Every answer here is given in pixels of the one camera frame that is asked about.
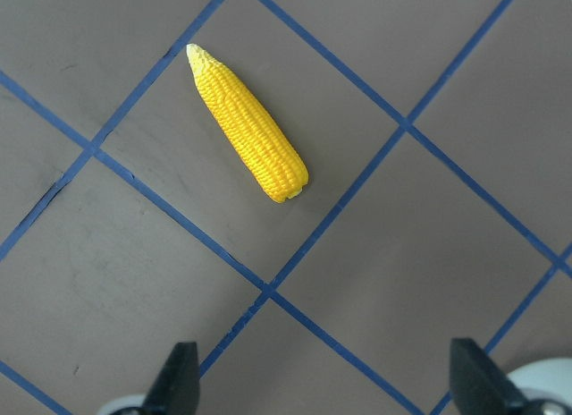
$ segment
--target blue grid line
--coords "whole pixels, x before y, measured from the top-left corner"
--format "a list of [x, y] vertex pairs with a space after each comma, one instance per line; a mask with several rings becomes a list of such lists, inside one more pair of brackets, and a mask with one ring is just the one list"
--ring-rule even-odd
[[133, 106], [141, 99], [145, 92], [151, 87], [157, 78], [167, 69], [177, 54], [185, 47], [195, 36], [206, 21], [215, 13], [215, 11], [223, 4], [225, 0], [211, 0], [199, 13], [197, 18], [185, 29], [184, 32], [175, 40], [172, 46], [167, 50], [161, 59], [151, 68], [145, 75], [143, 80], [137, 87], [125, 98], [122, 104], [117, 108], [109, 120], [101, 128], [101, 131], [94, 138], [98, 145], [103, 144], [105, 138], [111, 133], [115, 127], [125, 118], [125, 115], [133, 108]]
[[317, 40], [310, 32], [308, 32], [301, 24], [294, 20], [273, 0], [258, 0], [263, 6], [268, 8], [276, 17], [283, 21], [289, 28], [296, 32], [309, 46], [311, 46], [318, 54], [327, 60], [334, 68], [336, 68], [344, 77], [360, 89], [366, 96], [372, 99], [383, 111], [385, 111], [397, 123], [403, 123], [403, 116], [395, 109], [387, 100], [385, 100], [377, 91], [367, 84], [362, 78], [353, 72], [337, 55], [330, 51], [324, 44]]
[[362, 372], [366, 377], [368, 377], [372, 382], [377, 384], [382, 388], [385, 393], [387, 393], [393, 400], [399, 403], [403, 408], [405, 408], [412, 415], [423, 415], [421, 411], [414, 403], [412, 403], [404, 394], [402, 394], [397, 388], [387, 382], [385, 379], [380, 377], [372, 368], [370, 368], [364, 361], [354, 355], [350, 350], [345, 348], [341, 343], [336, 341], [331, 335], [329, 335], [325, 330], [323, 330], [318, 324], [308, 318], [302, 311], [292, 305], [278, 292], [273, 292], [272, 300], [276, 302], [282, 309], [288, 312], [292, 317], [297, 319], [297, 321], [305, 326], [313, 335], [319, 338], [322, 342], [332, 348], [338, 355], [340, 355], [345, 361], [351, 364], [354, 368]]
[[23, 377], [13, 368], [8, 366], [6, 363], [0, 360], [0, 373], [3, 374], [8, 379], [12, 380], [16, 385], [18, 385], [22, 390], [26, 391], [49, 410], [56, 413], [57, 415], [72, 415], [67, 409], [65, 409], [60, 403], [56, 402], [49, 395], [44, 393], [42, 390], [33, 385], [28, 379]]
[[218, 360], [218, 358], [223, 355], [224, 351], [231, 345], [231, 343], [236, 339], [239, 333], [246, 327], [248, 322], [254, 317], [254, 315], [262, 308], [262, 306], [271, 297], [273, 291], [275, 291], [280, 284], [288, 277], [288, 275], [294, 270], [298, 263], [306, 256], [306, 254], [314, 247], [315, 243], [320, 239], [320, 237], [325, 233], [325, 231], [332, 225], [336, 217], [341, 213], [341, 211], [349, 204], [349, 202], [358, 193], [359, 189], [371, 176], [377, 166], [383, 161], [385, 157], [389, 154], [393, 146], [400, 140], [405, 132], [399, 127], [387, 140], [381, 149], [377, 152], [374, 158], [367, 164], [365, 169], [359, 174], [357, 179], [349, 186], [346, 192], [341, 196], [341, 198], [336, 202], [336, 204], [330, 209], [330, 212], [325, 216], [325, 218], [320, 222], [320, 224], [315, 228], [315, 230], [306, 238], [306, 240], [300, 245], [296, 252], [290, 257], [286, 264], [282, 267], [280, 272], [274, 277], [270, 283], [270, 289], [266, 293], [261, 294], [257, 297], [254, 303], [247, 309], [247, 311], [240, 316], [236, 321], [231, 330], [223, 336], [221, 341], [215, 346], [215, 348], [206, 357], [208, 362], [203, 367], [203, 374], [205, 374], [213, 364]]
[[183, 229], [197, 238], [201, 243], [203, 243], [207, 248], [209, 248], [214, 254], [226, 262], [230, 267], [241, 274], [247, 281], [253, 284], [259, 290], [264, 290], [266, 284], [265, 282], [254, 272], [252, 272], [248, 267], [244, 266], [237, 259], [235, 259], [229, 251], [225, 250], [217, 241], [211, 238], [208, 234], [203, 232], [198, 228], [196, 224], [190, 221], [185, 215], [183, 215], [179, 210], [173, 207], [169, 202], [159, 196], [153, 189], [147, 186], [139, 178], [137, 178], [129, 169], [120, 164], [117, 160], [109, 156], [107, 153], [101, 149], [96, 152], [96, 158], [115, 172], [119, 177], [126, 181], [131, 187], [136, 191], [145, 196], [153, 204], [155, 204], [159, 209], [165, 212], [170, 218], [177, 222]]
[[11, 91], [19, 100], [24, 104], [32, 108], [36, 113], [38, 113], [44, 120], [52, 124], [58, 131], [63, 133], [69, 139], [74, 141], [82, 148], [87, 148], [89, 145], [89, 140], [83, 135], [79, 134], [75, 129], [73, 129], [68, 123], [54, 114], [52, 111], [47, 109], [45, 106], [40, 104], [30, 93], [28, 93], [20, 84], [6, 75], [4, 72], [0, 71], [0, 85], [3, 85], [7, 90]]
[[38, 217], [44, 212], [47, 206], [55, 196], [63, 190], [67, 184], [78, 174], [78, 172], [83, 168], [83, 166], [89, 161], [91, 154], [84, 149], [81, 154], [76, 158], [71, 166], [68, 168], [63, 175], [52, 184], [49, 190], [41, 197], [36, 205], [30, 210], [30, 212], [20, 221], [18, 225], [10, 232], [10, 234], [4, 239], [2, 244], [0, 244], [0, 261], [8, 255], [8, 252], [18, 243], [20, 238], [30, 229], [30, 227], [36, 222]]
[[[566, 249], [562, 252], [560, 258], [566, 261], [568, 257], [572, 255], [572, 243], [570, 243]], [[501, 340], [509, 333], [510, 329], [518, 322], [519, 319], [525, 314], [525, 312], [533, 304], [534, 300], [540, 295], [540, 293], [546, 288], [552, 278], [561, 270], [556, 265], [552, 264], [551, 267], [544, 273], [544, 275], [538, 280], [534, 285], [532, 290], [525, 296], [525, 298], [518, 304], [517, 308], [510, 314], [507, 320], [500, 326], [499, 330], [492, 336], [491, 340], [484, 346], [484, 350], [487, 353], [491, 353], [501, 342]], [[429, 415], [440, 415], [441, 412], [447, 407], [451, 401], [451, 395], [449, 392], [437, 402], [435, 407], [429, 412]]]
[[408, 133], [427, 149], [433, 156], [438, 158], [446, 165], [471, 191], [479, 198], [484, 200], [491, 208], [493, 208], [507, 223], [509, 223], [517, 232], [519, 232], [538, 252], [545, 256], [551, 263], [556, 264], [566, 273], [572, 273], [570, 266], [562, 261], [546, 243], [544, 243], [536, 234], [526, 227], [518, 218], [516, 218], [508, 209], [506, 209], [494, 196], [489, 193], [481, 184], [474, 180], [467, 172], [449, 158], [439, 147], [437, 147], [429, 138], [427, 138], [418, 128], [413, 125], [407, 127]]
[[476, 46], [481, 42], [484, 36], [488, 33], [494, 23], [504, 14], [504, 12], [509, 8], [514, 0], [501, 0], [500, 3], [492, 10], [491, 15], [487, 17], [481, 27], [475, 32], [475, 34], [468, 40], [468, 42], [463, 46], [461, 51], [455, 56], [452, 62], [447, 66], [445, 71], [437, 79], [437, 81], [431, 86], [431, 88], [425, 93], [421, 98], [419, 103], [413, 108], [409, 113], [408, 119], [413, 123], [421, 113], [427, 108], [431, 101], [437, 96], [441, 91], [443, 86], [449, 81], [449, 78], [457, 71], [457, 69], [465, 62], [468, 56], [473, 52]]
[[[211, 0], [206, 4], [205, 8], [198, 14], [195, 20], [185, 29], [185, 31], [175, 40], [173, 45], [169, 48], [167, 53], [159, 59], [153, 68], [145, 75], [143, 80], [135, 87], [135, 89], [123, 100], [117, 110], [107, 120], [103, 127], [97, 132], [93, 140], [84, 147], [78, 158], [71, 164], [71, 166], [63, 173], [58, 181], [46, 192], [46, 194], [38, 201], [31, 211], [24, 217], [24, 219], [12, 230], [8, 237], [0, 245], [0, 261], [2, 261], [13, 246], [20, 240], [20, 238], [30, 229], [36, 222], [38, 217], [44, 212], [54, 197], [70, 183], [73, 178], [80, 172], [90, 158], [101, 147], [105, 138], [117, 125], [125, 118], [125, 115], [131, 110], [133, 105], [143, 96], [149, 87], [155, 82], [157, 77], [167, 68], [172, 62], [176, 54], [181, 51], [184, 46], [183, 43], [190, 41], [190, 39], [197, 33], [203, 26], [208, 18], [215, 13], [215, 11], [223, 4], [225, 0]], [[38, 113], [41, 117], [45, 118], [52, 125], [54, 125], [63, 134], [70, 136], [70, 139], [83, 142], [83, 137], [79, 137], [77, 132], [71, 126], [65, 123], [62, 119], [57, 117], [54, 113], [49, 111], [45, 106], [41, 105], [29, 93], [26, 92], [15, 81], [8, 77], [2, 78], [3, 85], [9, 89], [16, 97], [23, 100], [33, 111]]]
[[[515, 230], [517, 230], [525, 239], [533, 245], [533, 247], [543, 254], [550, 262], [558, 263], [559, 267], [563, 268], [572, 276], [572, 269], [564, 262], [561, 262], [559, 256], [551, 250], [546, 243], [544, 243], [538, 236], [536, 236], [530, 229], [528, 229], [520, 220], [518, 220], [512, 213], [509, 212], [493, 195], [491, 195], [483, 186], [476, 182], [470, 175], [468, 175], [459, 165], [457, 165], [451, 158], [449, 158], [441, 149], [439, 149], [433, 142], [431, 142], [413, 123], [403, 117], [393, 106], [391, 106], [382, 96], [377, 93], [371, 86], [364, 80], [359, 78], [346, 64], [344, 64], [339, 57], [332, 51], [326, 48], [320, 41], [318, 41], [312, 34], [302, 27], [297, 21], [293, 19], [286, 11], [284, 11], [273, 0], [258, 0], [265, 6], [271, 13], [278, 19], [290, 27], [296, 34], [298, 34], [304, 41], [306, 41], [317, 53], [319, 53], [328, 63], [338, 69], [352, 84], [370, 97], [383, 111], [385, 111], [391, 118], [393, 118], [399, 125], [405, 129], [417, 142], [419, 142], [425, 149], [427, 149], [436, 158], [442, 161], [471, 191], [473, 191], [479, 198], [483, 199], [489, 204], [507, 223], [509, 223]], [[427, 105], [437, 95], [439, 90], [445, 85], [446, 81], [450, 79], [448, 71], [455, 72], [460, 65], [467, 59], [470, 52], [475, 49], [478, 42], [490, 30], [495, 21], [506, 11], [509, 5], [514, 0], [502, 0], [495, 8], [492, 15], [490, 15], [484, 24], [477, 30], [476, 34], [469, 39], [463, 50], [455, 57], [446, 69], [439, 80], [434, 84], [429, 92], [421, 99], [420, 102], [412, 111], [412, 114], [417, 118], [420, 115], [421, 109], [425, 109]]]

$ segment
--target toy corn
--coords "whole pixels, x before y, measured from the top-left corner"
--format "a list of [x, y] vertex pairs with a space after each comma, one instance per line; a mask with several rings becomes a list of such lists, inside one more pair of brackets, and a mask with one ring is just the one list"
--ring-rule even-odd
[[306, 166], [273, 118], [224, 64], [195, 44], [187, 56], [198, 93], [265, 193], [282, 203], [307, 184]]

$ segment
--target grid square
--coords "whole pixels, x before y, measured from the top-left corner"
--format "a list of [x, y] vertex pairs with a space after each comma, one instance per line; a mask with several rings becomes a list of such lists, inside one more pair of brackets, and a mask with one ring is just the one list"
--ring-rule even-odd
[[0, 241], [18, 225], [81, 150], [0, 87]]
[[7, 377], [0, 375], [2, 412], [8, 415], [54, 415], [47, 407], [19, 388]]
[[490, 338], [546, 268], [405, 138], [281, 293], [429, 411], [447, 388], [450, 338]]
[[0, 68], [91, 137], [208, 1], [0, 0]]
[[572, 227], [570, 23], [569, 0], [517, 0], [418, 123], [555, 251]]
[[3, 360], [72, 413], [145, 393], [178, 341], [206, 356], [257, 295], [97, 161], [0, 273]]
[[202, 382], [198, 414], [407, 412], [269, 302]]
[[500, 0], [274, 0], [407, 113]]
[[304, 158], [301, 195], [280, 205], [266, 197], [204, 106], [184, 55], [104, 150], [269, 280], [395, 124], [256, 0], [228, 0], [195, 40], [253, 89]]

